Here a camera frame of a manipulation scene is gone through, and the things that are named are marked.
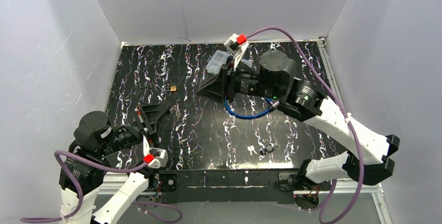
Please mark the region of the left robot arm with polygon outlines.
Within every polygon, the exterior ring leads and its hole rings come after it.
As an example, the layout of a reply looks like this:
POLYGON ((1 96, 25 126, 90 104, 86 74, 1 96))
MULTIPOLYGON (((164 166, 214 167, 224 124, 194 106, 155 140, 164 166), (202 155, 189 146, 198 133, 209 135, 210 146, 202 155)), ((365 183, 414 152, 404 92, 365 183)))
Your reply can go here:
POLYGON ((168 162, 168 152, 158 146, 158 129, 170 112, 170 104, 141 105, 135 119, 116 127, 103 111, 85 114, 74 131, 59 177, 62 223, 117 223, 136 198, 149 187, 157 172, 168 162), (131 169, 111 168, 107 156, 135 145, 143 145, 143 159, 131 169), (108 172, 128 178, 99 210, 95 200, 108 172))

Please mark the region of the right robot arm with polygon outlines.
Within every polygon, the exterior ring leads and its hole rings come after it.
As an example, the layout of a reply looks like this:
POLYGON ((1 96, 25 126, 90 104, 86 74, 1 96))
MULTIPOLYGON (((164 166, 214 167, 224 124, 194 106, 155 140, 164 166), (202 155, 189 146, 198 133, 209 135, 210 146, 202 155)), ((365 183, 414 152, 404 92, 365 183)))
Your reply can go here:
POLYGON ((237 94, 269 100, 268 111, 313 126, 345 147, 338 156, 305 160, 293 178, 294 184, 317 185, 333 179, 350 178, 364 185, 376 185, 392 176, 395 162, 391 155, 399 148, 395 135, 380 135, 350 115, 313 83, 297 77, 297 63, 281 51, 261 56, 259 71, 245 64, 233 68, 228 59, 219 73, 206 81, 197 95, 227 105, 237 94))

